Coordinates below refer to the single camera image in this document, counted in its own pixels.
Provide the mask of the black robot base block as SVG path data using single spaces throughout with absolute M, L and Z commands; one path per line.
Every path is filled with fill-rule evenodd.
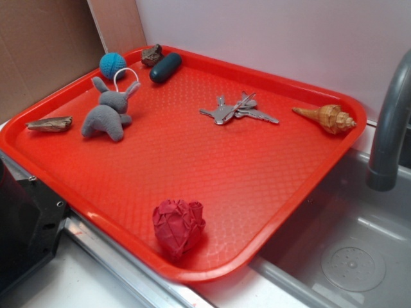
M 16 180 L 1 162 L 1 295 L 54 258 L 67 213 L 43 181 Z

